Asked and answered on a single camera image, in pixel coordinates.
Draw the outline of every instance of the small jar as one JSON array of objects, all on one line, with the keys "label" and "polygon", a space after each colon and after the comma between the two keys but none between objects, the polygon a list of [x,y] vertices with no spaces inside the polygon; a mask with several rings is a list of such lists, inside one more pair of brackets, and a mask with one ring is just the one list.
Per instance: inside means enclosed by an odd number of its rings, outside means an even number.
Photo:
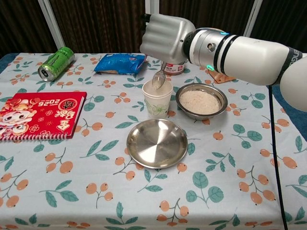
[{"label": "small jar", "polygon": [[182,63],[179,63],[179,64],[170,64],[170,63],[167,63],[166,64],[166,67],[164,69],[164,73],[166,75],[171,75],[171,76],[174,76],[174,75],[179,75],[181,74],[182,72],[184,71],[184,62]]}]

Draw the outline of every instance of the green energy drink can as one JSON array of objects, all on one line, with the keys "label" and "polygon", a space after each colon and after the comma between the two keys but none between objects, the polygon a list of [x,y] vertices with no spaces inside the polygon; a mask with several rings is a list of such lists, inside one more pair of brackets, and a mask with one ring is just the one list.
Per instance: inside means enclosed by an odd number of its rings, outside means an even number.
[{"label": "green energy drink can", "polygon": [[44,81],[54,81],[74,59],[73,51],[64,46],[38,68],[38,74]]}]

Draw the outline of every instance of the table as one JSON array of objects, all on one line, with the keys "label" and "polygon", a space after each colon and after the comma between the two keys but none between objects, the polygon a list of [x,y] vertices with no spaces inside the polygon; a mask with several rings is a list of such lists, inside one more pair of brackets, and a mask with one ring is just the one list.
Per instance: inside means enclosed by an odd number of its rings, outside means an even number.
[{"label": "table", "polygon": [[[60,79],[46,83],[37,68],[49,55],[22,53],[10,63],[0,75],[0,105],[16,92],[79,90],[87,91],[87,99],[73,139],[0,143],[3,229],[283,229],[266,87],[241,80],[217,84],[187,63],[183,74],[167,77],[174,86],[167,119],[186,131],[187,155],[177,166],[145,169],[127,154],[126,137],[148,119],[142,85],[160,61],[147,58],[136,77],[96,74],[104,54],[76,54]],[[174,95],[191,82],[221,89],[227,111],[206,122],[184,115]],[[275,100],[274,105],[287,223],[303,229],[307,143]],[[73,168],[61,173],[67,161]]]}]

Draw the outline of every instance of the stainless steel bowl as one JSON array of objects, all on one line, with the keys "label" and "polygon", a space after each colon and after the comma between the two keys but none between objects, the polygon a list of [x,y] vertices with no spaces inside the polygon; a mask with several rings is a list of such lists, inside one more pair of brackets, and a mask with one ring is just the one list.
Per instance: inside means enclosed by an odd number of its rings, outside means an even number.
[{"label": "stainless steel bowl", "polygon": [[185,132],[175,123],[163,119],[143,121],[127,137],[128,153],[147,168],[170,167],[185,156],[187,149]]},{"label": "stainless steel bowl", "polygon": [[[181,95],[186,91],[195,91],[195,90],[207,92],[213,95],[219,103],[219,111],[217,111],[214,114],[203,115],[203,114],[193,113],[187,110],[185,107],[183,107],[183,105],[180,103],[180,100],[179,100]],[[219,115],[222,112],[224,112],[224,110],[226,109],[228,105],[227,97],[221,90],[211,85],[202,84],[202,83],[192,83],[192,84],[182,86],[176,93],[176,102],[178,106],[186,113],[187,116],[189,116],[192,119],[196,119],[196,120],[206,120],[216,115]]]}]

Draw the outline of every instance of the spiral binding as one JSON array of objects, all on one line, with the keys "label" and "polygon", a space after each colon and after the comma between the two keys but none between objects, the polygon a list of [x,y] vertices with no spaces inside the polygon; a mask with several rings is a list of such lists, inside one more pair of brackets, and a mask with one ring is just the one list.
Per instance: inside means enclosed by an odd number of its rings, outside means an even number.
[{"label": "spiral binding", "polygon": [[19,140],[56,140],[56,139],[66,139],[68,133],[55,133],[51,135],[20,135],[20,136],[6,136],[0,141],[19,141]]}]

